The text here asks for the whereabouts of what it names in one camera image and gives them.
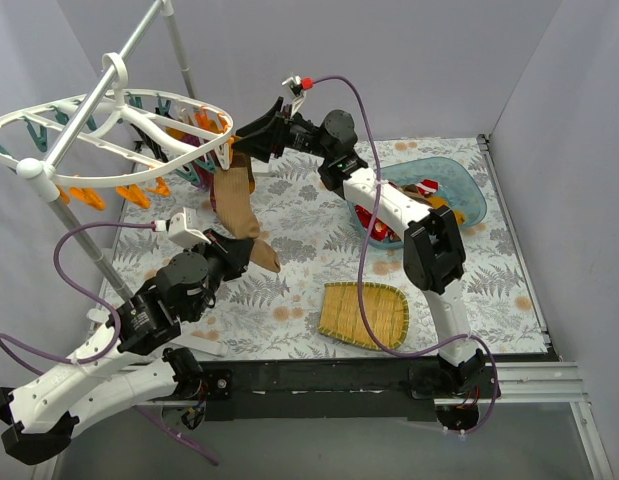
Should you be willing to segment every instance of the brown sock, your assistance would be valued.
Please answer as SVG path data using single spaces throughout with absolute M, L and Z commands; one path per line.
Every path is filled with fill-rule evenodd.
M 213 177 L 216 213 L 236 238 L 260 236 L 260 225 L 249 202 L 249 163 L 249 157 L 234 152 L 229 170 L 218 169 Z
M 260 224 L 251 210 L 249 193 L 255 188 L 251 158 L 234 152 L 229 170 L 219 169 L 213 182 L 220 223 L 236 238 L 254 238 L 251 261 L 271 272 L 279 272 L 278 254 L 267 242 L 258 238 Z
M 253 242 L 251 261 L 262 268 L 266 268 L 270 272 L 278 273 L 280 271 L 278 254 L 267 242 L 260 238 L 256 238 Z

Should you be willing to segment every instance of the blue plastic bowl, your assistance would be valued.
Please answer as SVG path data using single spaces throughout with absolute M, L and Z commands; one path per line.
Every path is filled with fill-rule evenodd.
M 411 162 L 384 167 L 382 179 L 389 180 L 396 185 L 411 185 L 428 178 L 440 184 L 436 196 L 443 197 L 449 202 L 449 207 L 462 212 L 466 221 L 460 228 L 477 225 L 487 214 L 487 202 L 473 177 L 458 162 L 445 157 L 423 158 Z M 351 202 L 349 211 L 356 227 L 362 234 L 365 228 L 356 215 L 355 205 Z M 371 239 L 370 245 L 376 248 L 402 248 L 402 242 L 390 242 L 388 239 L 378 242 Z

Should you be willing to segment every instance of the table surface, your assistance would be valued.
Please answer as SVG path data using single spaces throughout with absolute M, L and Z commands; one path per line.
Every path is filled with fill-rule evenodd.
M 511 234 L 476 140 L 402 139 L 377 142 L 377 148 L 382 166 L 442 156 L 459 162 L 473 176 L 488 210 L 480 224 L 462 231 L 467 253 L 464 299 L 472 331 L 494 353 L 546 352 Z M 371 163 L 368 142 L 360 142 L 356 149 Z M 250 265 L 242 278 L 218 290 L 213 310 L 199 322 L 183 325 L 186 334 L 226 343 L 226 360 L 383 355 L 325 337 L 316 330 L 324 284 L 355 281 L 362 244 L 345 202 L 320 183 L 318 161 L 288 150 L 282 158 L 272 160 L 273 176 L 256 177 L 252 207 L 262 224 L 262 238 L 278 252 L 282 271 L 275 274 Z M 187 206 L 197 209 L 201 230 L 211 227 L 225 233 L 211 210 L 208 192 L 176 175 L 166 181 L 171 197 L 152 195 L 147 210 L 129 204 L 124 221 L 167 219 L 179 206 Z M 122 229 L 115 246 L 114 267 L 135 291 L 180 250 L 164 234 Z M 436 342 L 424 296 L 403 272 L 402 250 L 370 248 L 364 278 L 393 285 L 407 296 L 410 326 L 404 351 Z M 120 303 L 108 285 L 104 294 L 114 305 Z

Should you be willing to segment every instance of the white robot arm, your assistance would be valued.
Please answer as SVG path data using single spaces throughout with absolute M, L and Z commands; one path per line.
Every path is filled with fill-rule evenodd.
M 240 138 L 234 142 L 234 150 L 264 162 L 272 155 L 281 156 L 285 148 L 319 156 L 324 161 L 318 172 L 327 189 L 372 211 L 376 174 L 354 150 L 358 137 L 351 115 L 333 110 L 316 126 L 297 113 L 311 82 L 291 77 L 283 85 L 292 104 L 284 105 L 279 97 L 265 115 L 236 132 Z M 447 207 L 434 210 L 383 184 L 377 218 L 404 241 L 405 273 L 427 299 L 438 341 L 468 335 L 460 283 L 465 252 L 453 212 Z M 482 351 L 470 339 L 440 348 L 439 358 L 458 391 L 484 367 Z
M 246 271 L 253 240 L 229 239 L 211 229 L 201 233 L 192 226 L 194 216 L 194 211 L 185 209 L 169 222 L 157 222 L 158 229 L 168 230 L 169 238 L 188 250 L 172 258 L 117 309 L 120 334 L 104 357 L 77 362 L 107 347 L 115 334 L 111 319 L 67 357 L 71 364 L 58 364 L 22 387 L 0 388 L 0 419 L 9 426 L 2 440 L 9 455 L 34 465 L 121 410 L 159 397 L 189 399 L 202 386 L 206 397 L 213 398 L 209 382 L 229 382 L 215 378 L 218 372 L 203 372 L 187 348 L 165 349 L 151 364 L 121 373 L 178 337 L 182 322 L 198 321 L 214 306 L 220 283 Z

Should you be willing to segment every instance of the white wall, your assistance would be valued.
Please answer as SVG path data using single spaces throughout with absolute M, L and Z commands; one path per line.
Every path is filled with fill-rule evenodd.
M 552 338 L 619 479 L 619 0 L 565 0 L 493 134 Z
M 95 81 L 94 70 L 55 1 L 0 1 L 0 115 L 84 93 Z M 0 141 L 13 154 L 40 155 L 24 126 L 0 133 Z M 122 173 L 120 164 L 93 166 L 94 157 L 84 151 L 70 157 L 62 166 L 66 171 Z M 109 201 L 107 212 L 76 207 L 73 201 L 74 212 L 82 220 L 118 218 L 121 202 L 113 191 L 103 193 Z M 0 165 L 0 332 L 58 354 L 68 354 L 84 340 L 84 314 L 92 303 L 74 293 L 53 269 L 53 247 L 63 232 L 51 210 Z M 96 237 L 110 245 L 112 232 L 98 232 Z M 101 275 L 74 247 L 64 252 L 63 264 L 76 280 L 97 291 Z M 48 365 L 32 360 L 39 367 Z M 0 386 L 18 386 L 31 378 L 0 350 Z M 4 429 L 0 422 L 0 434 Z M 8 457 L 0 441 L 0 479 L 29 476 L 30 468 Z
M 150 1 L 58 3 L 99 68 Z M 238 125 L 271 107 L 291 71 L 338 73 L 358 86 L 382 139 L 490 133 L 560 0 L 173 3 L 203 100 Z M 161 19 L 129 65 L 130 84 L 185 93 Z M 357 115 L 346 87 L 324 85 L 303 111 L 320 121 L 336 107 Z

